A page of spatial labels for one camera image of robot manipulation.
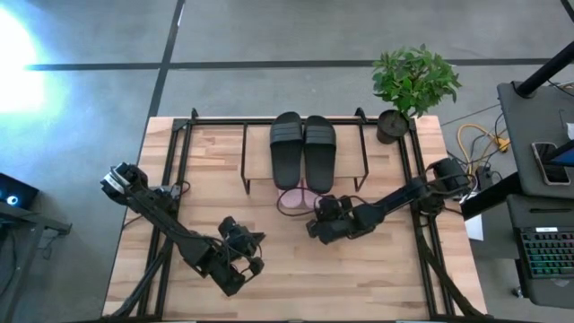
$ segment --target concrete floor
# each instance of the concrete floor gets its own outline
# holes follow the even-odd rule
[[[39,257],[17,322],[63,322],[100,315],[125,208],[99,180],[118,162],[136,162],[158,76],[148,71],[19,72],[22,64],[158,63],[176,0],[8,0],[0,29],[0,171],[43,191],[41,210],[74,224]],[[172,62],[372,59],[381,50],[426,43],[446,58],[551,57],[572,41],[574,24],[557,0],[198,0],[187,1]],[[448,149],[461,155],[457,128],[491,129],[496,85],[523,80],[536,65],[459,66],[464,87],[439,115]],[[572,77],[569,67],[555,81]],[[371,95],[370,68],[170,71],[160,116],[368,114],[389,108]],[[477,134],[469,130],[469,145]],[[479,152],[486,141],[479,143]],[[508,176],[511,153],[491,159]],[[489,313],[497,318],[571,322],[574,310],[518,300],[511,261],[477,258]]]

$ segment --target backlit keyboard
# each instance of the backlit keyboard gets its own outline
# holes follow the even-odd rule
[[[522,228],[520,238],[532,278],[574,277],[574,231]]]

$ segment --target green leaves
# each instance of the green leaves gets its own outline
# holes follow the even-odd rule
[[[419,48],[400,48],[383,52],[373,62],[373,91],[383,101],[392,102],[405,117],[426,113],[444,95],[457,101],[456,89],[462,85],[452,66],[422,44]]]

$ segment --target black slide sandal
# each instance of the black slide sandal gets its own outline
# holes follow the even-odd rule
[[[300,182],[303,132],[296,112],[285,112],[273,122],[270,130],[271,165],[277,188],[296,188]]]
[[[331,123],[321,116],[305,121],[305,175],[307,187],[325,194],[333,187],[337,137]]]

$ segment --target black device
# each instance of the black device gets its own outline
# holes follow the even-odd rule
[[[574,140],[554,149],[546,155],[544,163],[556,166],[574,167]]]
[[[226,217],[218,230],[222,239],[190,231],[172,215],[176,212],[179,190],[173,188],[148,188],[147,175],[137,166],[121,163],[100,182],[102,190],[114,202],[126,205],[144,216],[175,243],[184,261],[200,276],[211,276],[227,296],[232,296],[264,267],[260,257],[255,257],[262,232],[249,232]],[[246,278],[232,262],[245,258],[251,276]]]
[[[574,201],[509,195],[522,293],[537,305],[574,308]]]
[[[540,169],[544,183],[547,185],[569,185],[570,177],[563,166],[550,164],[548,161],[555,155],[557,147],[553,143],[532,143],[536,164]]]
[[[428,168],[435,179],[426,175],[411,179],[406,185],[372,204],[353,207],[350,196],[324,196],[315,210],[317,219],[307,223],[309,237],[328,244],[341,238],[355,239],[375,230],[387,214],[417,202],[422,215],[433,216],[444,207],[444,199],[470,192],[470,180],[460,165],[449,158],[434,162]]]
[[[0,173],[0,201],[30,211],[38,192],[37,188]]]

